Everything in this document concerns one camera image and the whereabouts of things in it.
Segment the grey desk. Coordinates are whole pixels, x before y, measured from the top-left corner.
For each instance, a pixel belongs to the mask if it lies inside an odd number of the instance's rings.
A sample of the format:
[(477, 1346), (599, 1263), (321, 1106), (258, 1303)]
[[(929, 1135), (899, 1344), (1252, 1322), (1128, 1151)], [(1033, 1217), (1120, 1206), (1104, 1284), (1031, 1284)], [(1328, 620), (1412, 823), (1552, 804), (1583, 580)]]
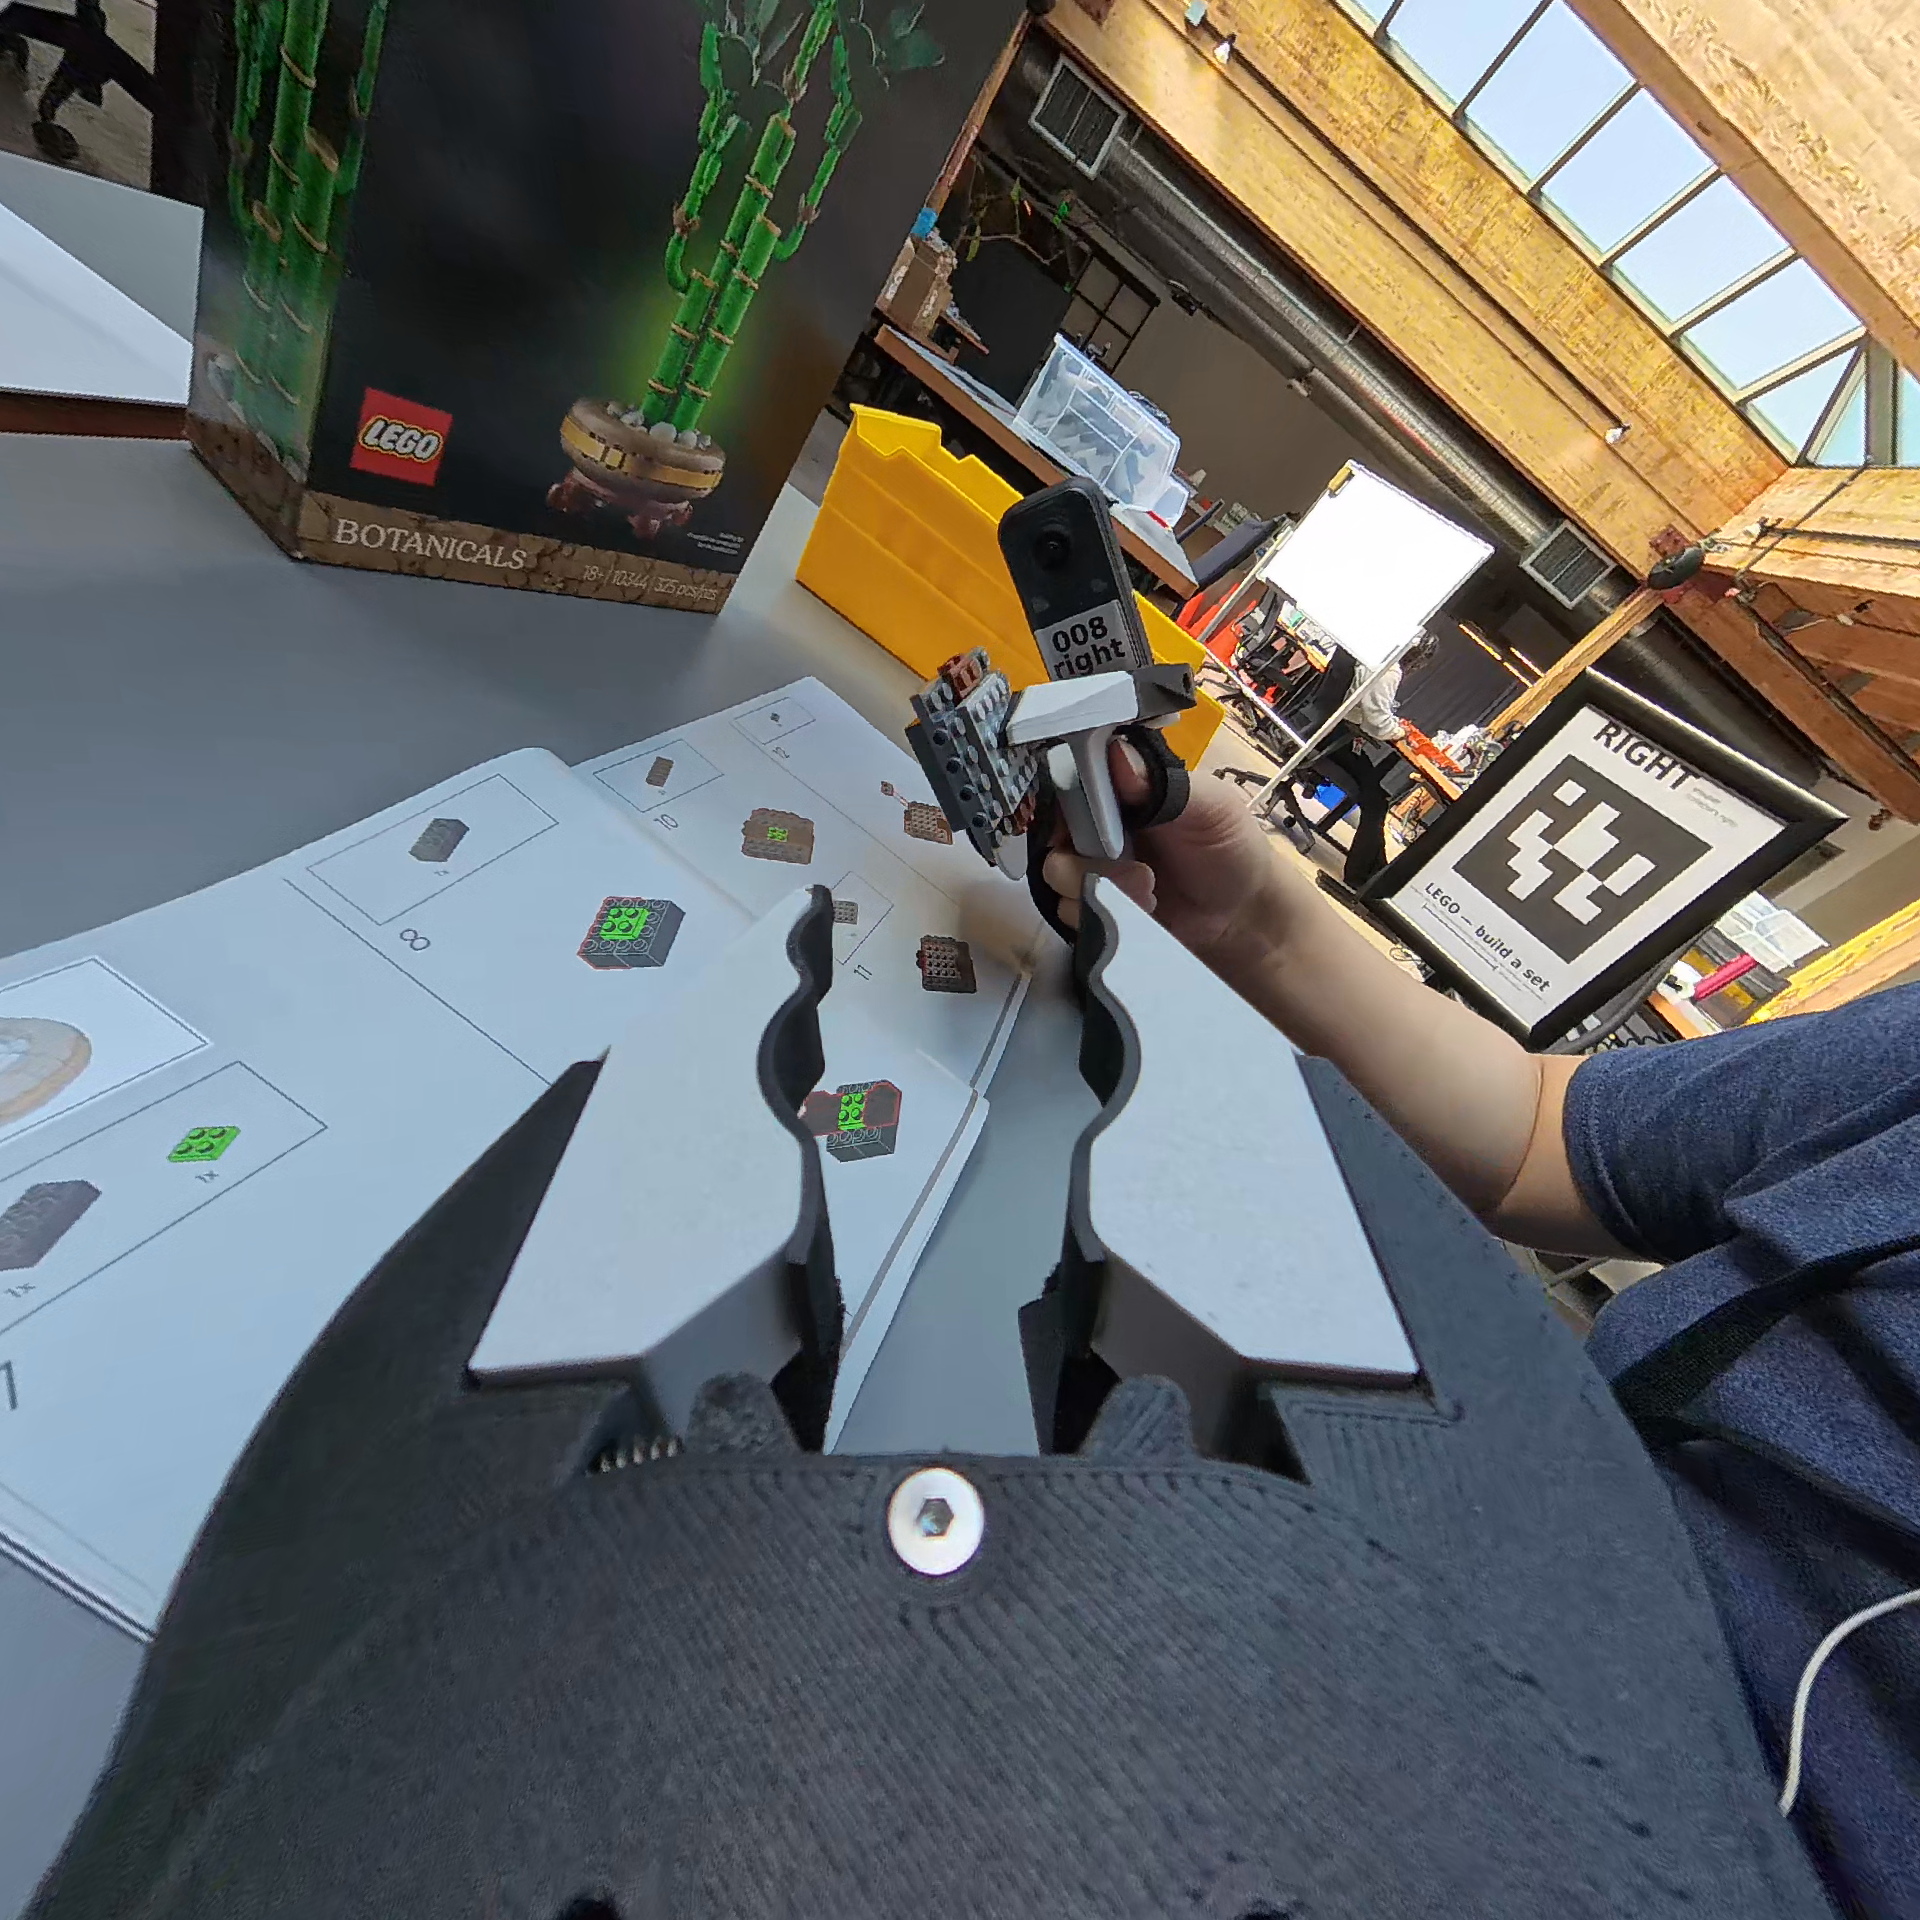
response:
[[(196, 894), (478, 760), (587, 760), (814, 677), (900, 735), (912, 675), (797, 583), (783, 489), (720, 615), (297, 564), (185, 443), (4, 436), (4, 955)], [(1038, 978), (972, 1163), (842, 1438), (1036, 1448), (1015, 1314), (1057, 1258), (1078, 1071)], [(141, 1652), (4, 1554), (4, 1892), (85, 1809)]]

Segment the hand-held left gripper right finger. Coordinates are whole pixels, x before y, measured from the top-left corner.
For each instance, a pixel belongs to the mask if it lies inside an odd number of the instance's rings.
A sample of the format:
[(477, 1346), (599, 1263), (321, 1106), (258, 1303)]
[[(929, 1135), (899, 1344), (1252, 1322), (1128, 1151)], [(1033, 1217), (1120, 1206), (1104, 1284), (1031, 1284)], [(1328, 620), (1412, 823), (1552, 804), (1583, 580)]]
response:
[(1163, 1378), (1204, 1456), (1292, 1470), (1281, 1383), (1420, 1378), (1301, 1052), (1104, 876), (1073, 982), (1096, 1116), (1023, 1310), (1038, 1438), (1073, 1453), (1120, 1380)]

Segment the person's right hand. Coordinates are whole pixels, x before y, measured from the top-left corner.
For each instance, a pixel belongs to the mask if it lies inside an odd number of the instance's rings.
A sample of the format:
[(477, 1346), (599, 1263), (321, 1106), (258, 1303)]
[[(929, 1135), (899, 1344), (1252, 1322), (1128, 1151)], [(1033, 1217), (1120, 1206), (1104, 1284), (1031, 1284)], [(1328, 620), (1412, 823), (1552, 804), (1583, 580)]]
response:
[(1097, 863), (1054, 829), (1040, 873), (1078, 924), (1087, 876), (1106, 876), (1221, 978), (1278, 949), (1314, 902), (1314, 888), (1267, 833), (1233, 782), (1188, 782), (1186, 810), (1128, 833), (1124, 853)]

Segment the grey brown toy brick assembly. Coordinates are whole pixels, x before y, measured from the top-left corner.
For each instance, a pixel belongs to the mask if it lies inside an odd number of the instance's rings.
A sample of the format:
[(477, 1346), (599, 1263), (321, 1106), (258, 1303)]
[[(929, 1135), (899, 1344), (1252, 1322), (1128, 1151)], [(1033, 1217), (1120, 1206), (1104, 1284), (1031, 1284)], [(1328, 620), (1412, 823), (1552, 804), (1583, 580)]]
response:
[(1026, 873), (1044, 760), (1009, 744), (1015, 689), (985, 648), (950, 657), (915, 694), (908, 744), (953, 833), (1012, 877)]

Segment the person's blue shirt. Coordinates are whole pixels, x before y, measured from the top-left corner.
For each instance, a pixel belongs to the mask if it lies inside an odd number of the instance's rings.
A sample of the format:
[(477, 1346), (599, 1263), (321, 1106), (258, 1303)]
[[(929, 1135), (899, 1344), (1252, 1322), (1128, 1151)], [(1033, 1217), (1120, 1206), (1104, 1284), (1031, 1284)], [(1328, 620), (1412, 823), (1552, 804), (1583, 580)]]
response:
[(1602, 1052), (1566, 1099), (1602, 1226), (1664, 1270), (1588, 1351), (1710, 1583), (1847, 1915), (1919, 1914), (1919, 989)]

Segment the hanging green plant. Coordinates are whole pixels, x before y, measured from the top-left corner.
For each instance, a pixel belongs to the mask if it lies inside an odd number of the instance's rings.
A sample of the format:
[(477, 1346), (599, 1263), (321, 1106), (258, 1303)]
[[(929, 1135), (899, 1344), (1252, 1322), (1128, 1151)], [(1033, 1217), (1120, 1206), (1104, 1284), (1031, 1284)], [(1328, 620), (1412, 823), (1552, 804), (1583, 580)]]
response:
[(1049, 280), (1073, 288), (1087, 265), (1087, 238), (1075, 225), (1083, 204), (1072, 189), (1031, 185), (975, 147), (941, 216), (958, 260), (985, 248), (1014, 249)]

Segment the large clear plastic container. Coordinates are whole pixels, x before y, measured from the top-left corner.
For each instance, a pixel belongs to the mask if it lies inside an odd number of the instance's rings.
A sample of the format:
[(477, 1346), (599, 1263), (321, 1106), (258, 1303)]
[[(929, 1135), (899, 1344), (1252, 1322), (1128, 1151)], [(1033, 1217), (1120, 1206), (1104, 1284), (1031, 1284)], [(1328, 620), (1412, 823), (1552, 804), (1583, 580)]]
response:
[(1026, 383), (1015, 423), (1120, 506), (1157, 511), (1172, 487), (1181, 444), (1176, 427), (1063, 333)]

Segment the black bamboo toy set box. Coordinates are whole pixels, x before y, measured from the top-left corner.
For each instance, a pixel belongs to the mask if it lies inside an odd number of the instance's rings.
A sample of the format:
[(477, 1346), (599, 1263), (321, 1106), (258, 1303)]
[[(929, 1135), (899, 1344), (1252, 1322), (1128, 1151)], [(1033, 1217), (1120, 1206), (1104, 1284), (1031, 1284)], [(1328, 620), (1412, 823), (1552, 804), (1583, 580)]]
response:
[(715, 615), (1021, 15), (208, 5), (188, 444), (295, 559)]

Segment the white table with wooden edge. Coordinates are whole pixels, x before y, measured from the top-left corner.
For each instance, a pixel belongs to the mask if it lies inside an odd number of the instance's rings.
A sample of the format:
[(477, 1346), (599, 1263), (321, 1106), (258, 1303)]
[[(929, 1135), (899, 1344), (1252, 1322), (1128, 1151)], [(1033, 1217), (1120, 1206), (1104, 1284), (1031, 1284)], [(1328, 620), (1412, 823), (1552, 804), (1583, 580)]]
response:
[(3, 432), (178, 443), (198, 208), (3, 155)]

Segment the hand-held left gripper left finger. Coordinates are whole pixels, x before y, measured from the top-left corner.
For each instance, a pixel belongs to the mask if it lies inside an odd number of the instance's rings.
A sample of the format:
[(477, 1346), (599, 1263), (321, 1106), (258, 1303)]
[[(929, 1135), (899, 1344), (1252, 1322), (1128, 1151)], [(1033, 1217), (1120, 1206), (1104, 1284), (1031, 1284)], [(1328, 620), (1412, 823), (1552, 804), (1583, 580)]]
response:
[(469, 1370), (626, 1378), (685, 1428), (709, 1378), (770, 1383), (825, 1444), (842, 1288), (822, 1148), (823, 884), (782, 898), (610, 1047)]

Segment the black framed marker sign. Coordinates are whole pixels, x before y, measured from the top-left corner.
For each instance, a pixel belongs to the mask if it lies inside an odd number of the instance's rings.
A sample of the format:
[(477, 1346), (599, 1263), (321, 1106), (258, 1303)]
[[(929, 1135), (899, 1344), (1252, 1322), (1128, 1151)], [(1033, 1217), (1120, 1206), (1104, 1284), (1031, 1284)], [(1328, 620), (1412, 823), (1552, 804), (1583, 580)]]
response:
[(1358, 901), (1440, 987), (1543, 1050), (1844, 823), (1591, 667)]

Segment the white whiteboard on stand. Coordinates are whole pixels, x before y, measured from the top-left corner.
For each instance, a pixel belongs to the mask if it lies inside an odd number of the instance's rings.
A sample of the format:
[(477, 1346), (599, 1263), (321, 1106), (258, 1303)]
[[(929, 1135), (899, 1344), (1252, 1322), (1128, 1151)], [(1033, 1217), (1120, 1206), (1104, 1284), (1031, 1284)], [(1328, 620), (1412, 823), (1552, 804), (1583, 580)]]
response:
[(1348, 462), (1275, 546), (1262, 578), (1375, 673), (1418, 640), (1493, 551), (1490, 539)]

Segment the open building instruction booklet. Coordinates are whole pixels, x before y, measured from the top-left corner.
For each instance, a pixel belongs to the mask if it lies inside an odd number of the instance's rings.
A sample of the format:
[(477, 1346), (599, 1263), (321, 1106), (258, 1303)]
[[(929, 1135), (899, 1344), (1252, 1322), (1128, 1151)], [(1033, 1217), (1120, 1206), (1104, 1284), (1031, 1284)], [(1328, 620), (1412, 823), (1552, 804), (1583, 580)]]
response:
[(564, 1069), (835, 896), (836, 1444), (972, 1158), (1043, 929), (803, 678), (572, 770), (523, 749), (4, 963), (4, 1550), (146, 1638), (362, 1277)]

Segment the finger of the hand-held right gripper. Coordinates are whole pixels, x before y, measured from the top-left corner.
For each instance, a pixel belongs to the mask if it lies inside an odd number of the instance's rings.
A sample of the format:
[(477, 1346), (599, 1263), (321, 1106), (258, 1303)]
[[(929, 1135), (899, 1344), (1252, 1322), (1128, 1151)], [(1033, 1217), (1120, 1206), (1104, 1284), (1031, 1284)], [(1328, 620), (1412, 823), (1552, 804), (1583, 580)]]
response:
[(1040, 747), (1083, 733), (1116, 729), (1140, 719), (1137, 677), (1126, 669), (1021, 689), (1004, 720), (1012, 747)]

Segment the black office chair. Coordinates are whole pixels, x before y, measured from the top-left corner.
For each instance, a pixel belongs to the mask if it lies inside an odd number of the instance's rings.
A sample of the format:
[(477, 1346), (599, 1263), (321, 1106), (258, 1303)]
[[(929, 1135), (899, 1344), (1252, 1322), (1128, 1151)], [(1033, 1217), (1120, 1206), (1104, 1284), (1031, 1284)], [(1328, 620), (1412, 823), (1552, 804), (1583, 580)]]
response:
[[(1329, 664), (1323, 669), (1306, 665), (1292, 675), (1283, 675), (1270, 662), (1264, 662), (1251, 677), (1234, 677), (1238, 689), (1230, 694), (1229, 705), (1266, 751), (1285, 758), (1292, 754), (1292, 738), (1278, 727), (1287, 725), (1301, 737), (1317, 733), (1362, 677), (1356, 658), (1340, 648), (1332, 651)], [(1400, 754), (1400, 744), (1382, 747), (1356, 737), (1354, 727), (1348, 725), (1348, 711), (1320, 738), (1317, 757), (1297, 770), (1287, 787), (1289, 799), (1283, 808), (1287, 833), (1306, 845), (1310, 833), (1319, 832), (1328, 836), (1329, 827), (1328, 823), (1320, 827), (1310, 824), (1303, 814), (1306, 799), (1310, 793), (1319, 796), (1320, 787), (1337, 791), (1332, 820), (1353, 819), (1343, 884), (1356, 892), (1379, 876), (1389, 860), (1388, 814), (1397, 801), (1412, 791), (1414, 775)]]

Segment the yellow plastic bin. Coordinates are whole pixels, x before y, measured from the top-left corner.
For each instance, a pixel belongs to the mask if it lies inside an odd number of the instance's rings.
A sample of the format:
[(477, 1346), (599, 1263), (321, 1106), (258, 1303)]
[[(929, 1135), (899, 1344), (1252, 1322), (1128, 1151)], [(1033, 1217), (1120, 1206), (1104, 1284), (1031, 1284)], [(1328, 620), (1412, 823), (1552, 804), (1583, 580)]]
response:
[(941, 428), (854, 405), (797, 580), (931, 678), (985, 648), (1015, 688), (1044, 682), (996, 533), (1017, 490)]

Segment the white wall vent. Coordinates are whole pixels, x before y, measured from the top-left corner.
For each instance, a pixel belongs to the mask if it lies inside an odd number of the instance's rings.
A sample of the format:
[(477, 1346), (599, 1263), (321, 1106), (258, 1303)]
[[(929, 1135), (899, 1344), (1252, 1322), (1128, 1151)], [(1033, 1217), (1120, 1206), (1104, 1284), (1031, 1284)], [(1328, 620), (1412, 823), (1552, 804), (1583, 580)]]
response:
[(1061, 52), (1040, 87), (1026, 126), (1087, 178), (1096, 178), (1116, 147), (1126, 116), (1122, 102)]
[(1525, 551), (1523, 569), (1557, 606), (1569, 610), (1597, 603), (1602, 588), (1618, 575), (1614, 558), (1565, 517)]

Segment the person's right forearm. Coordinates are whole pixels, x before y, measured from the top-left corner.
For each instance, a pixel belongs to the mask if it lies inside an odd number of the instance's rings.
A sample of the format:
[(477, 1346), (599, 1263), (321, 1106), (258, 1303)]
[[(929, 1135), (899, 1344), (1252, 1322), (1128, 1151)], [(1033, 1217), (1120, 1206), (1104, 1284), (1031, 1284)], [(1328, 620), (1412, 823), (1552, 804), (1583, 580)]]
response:
[(1213, 969), (1323, 1057), (1499, 1239), (1622, 1257), (1566, 1146), (1577, 1057), (1526, 1052), (1399, 970), (1287, 864), (1262, 882)]

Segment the black framed window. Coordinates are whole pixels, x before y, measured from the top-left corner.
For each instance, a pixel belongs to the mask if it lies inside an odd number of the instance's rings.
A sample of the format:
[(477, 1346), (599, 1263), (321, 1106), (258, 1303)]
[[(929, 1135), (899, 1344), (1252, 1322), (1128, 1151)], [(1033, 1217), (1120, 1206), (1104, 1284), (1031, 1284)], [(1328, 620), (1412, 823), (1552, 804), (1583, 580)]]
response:
[(1159, 292), (1149, 280), (1106, 251), (1092, 251), (1072, 286), (1057, 335), (1116, 373), (1157, 307)]

